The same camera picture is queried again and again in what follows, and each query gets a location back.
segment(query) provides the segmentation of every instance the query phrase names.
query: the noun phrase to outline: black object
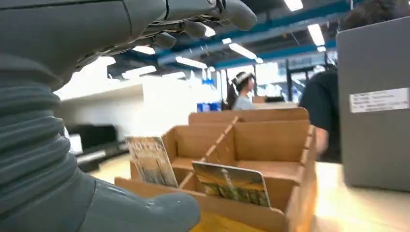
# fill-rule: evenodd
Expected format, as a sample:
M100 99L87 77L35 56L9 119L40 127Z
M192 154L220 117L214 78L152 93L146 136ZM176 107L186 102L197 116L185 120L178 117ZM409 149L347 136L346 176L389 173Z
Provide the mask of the black object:
M283 102L285 98L283 96L280 97L266 97L265 102L272 103L272 102Z
M127 154L128 152L128 147L125 144L125 141L115 141L89 147L83 150L82 153L76 154L78 167L85 173L95 171L99 169L99 164L101 162Z
M113 125L75 125L68 126L67 131L80 135L83 151L117 141L117 130Z

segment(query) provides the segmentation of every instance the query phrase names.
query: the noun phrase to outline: ceiling light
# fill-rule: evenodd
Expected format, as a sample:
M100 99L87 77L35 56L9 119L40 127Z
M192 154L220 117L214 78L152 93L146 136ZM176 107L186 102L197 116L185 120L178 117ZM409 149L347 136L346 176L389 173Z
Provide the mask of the ceiling light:
M262 58L256 58L255 59L256 62L258 62L258 64L262 64L264 62L264 60Z
M229 44L229 47L233 51L247 57L248 59L256 59L257 58L257 56L253 52L247 50L246 48L242 47L241 45L239 45L237 43L235 43L235 44L231 43L231 44Z
M149 65L149 66L145 66L142 68L138 68L138 69L132 69L132 70L128 70L125 72L125 74L127 74L127 76L132 76L132 75L144 75L147 73L152 73L155 72L157 69L155 68L155 66Z
M297 11L303 8L301 0L285 0L285 3L291 11Z
M318 52L325 52L326 48L324 46L318 47Z
M230 44L230 43L232 43L232 40L231 40L231 38L226 38L226 39L222 40L222 43L223 44Z
M136 46L135 48L133 48L133 50L137 52L142 52L148 55L155 54L154 48L148 47L148 46Z
M208 27L207 25L204 25L205 27L206 27L206 31L205 31L205 36L206 37L211 37L211 36L214 36L216 33L215 33L215 30L213 30L212 28L210 28L210 27Z
M170 73L170 74L162 75L162 77L168 77L168 78L176 78L176 79L178 79L178 78L185 77L185 73L184 73L184 72L173 72L173 73Z
M197 67L197 68L200 68L200 69L206 69L208 67L206 64L204 64L202 62L199 62L199 61L196 61L196 60L193 60L193 59L184 58L184 57L175 57L175 60L178 63L185 64L185 65L190 65L190 66Z
M324 45L322 30L319 24L309 25L307 29L309 30L310 36L312 37L313 42L316 44L316 46Z

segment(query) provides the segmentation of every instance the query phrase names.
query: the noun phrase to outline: wooden table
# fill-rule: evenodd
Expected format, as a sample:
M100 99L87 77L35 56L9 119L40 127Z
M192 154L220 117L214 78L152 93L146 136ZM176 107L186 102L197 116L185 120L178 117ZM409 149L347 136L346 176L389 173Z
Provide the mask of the wooden table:
M316 172L313 232L410 232L410 193L348 188L339 164L318 162ZM102 164L92 175L110 183L116 176L130 178L129 156Z

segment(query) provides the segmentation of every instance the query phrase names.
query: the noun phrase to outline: ceiling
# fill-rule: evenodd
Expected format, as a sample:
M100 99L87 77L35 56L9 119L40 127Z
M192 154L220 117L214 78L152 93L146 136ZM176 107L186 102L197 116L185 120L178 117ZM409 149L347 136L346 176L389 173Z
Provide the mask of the ceiling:
M229 49L221 42L223 38L232 38L234 43L241 44L264 60L275 58L275 53L287 54L279 51L305 51L306 49L295 49L302 47L315 50L307 26L319 23L325 41L334 44L338 19L349 10L349 4L345 0L302 0L304 8L296 12L291 12L284 0L242 1L258 16L258 24L250 31L243 32L230 26L206 23L216 31L215 36L198 39L185 33L173 34L177 42L172 49L153 45L156 50L154 55L136 51L118 54L114 56L116 64L109 66L109 73L120 77L127 70L146 65L157 68L156 72L151 73L154 75L192 69L175 63L175 56L191 58L216 68L251 61Z

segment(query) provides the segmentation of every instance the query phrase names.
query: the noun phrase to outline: cardboard box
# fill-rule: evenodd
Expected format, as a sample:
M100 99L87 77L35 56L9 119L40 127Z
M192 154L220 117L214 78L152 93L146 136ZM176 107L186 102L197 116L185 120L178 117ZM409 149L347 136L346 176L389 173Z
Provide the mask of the cardboard box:
M292 120L285 120L291 111ZM194 232L310 231L316 205L315 128L305 110L291 111L269 110L262 116L237 111L220 113L220 118L205 113L210 116L207 120L191 115L189 126L175 127L163 136L178 188L144 183L135 175L131 180L116 178L116 185L142 197L171 192L192 195L203 211ZM262 172L271 207L207 196L192 160Z

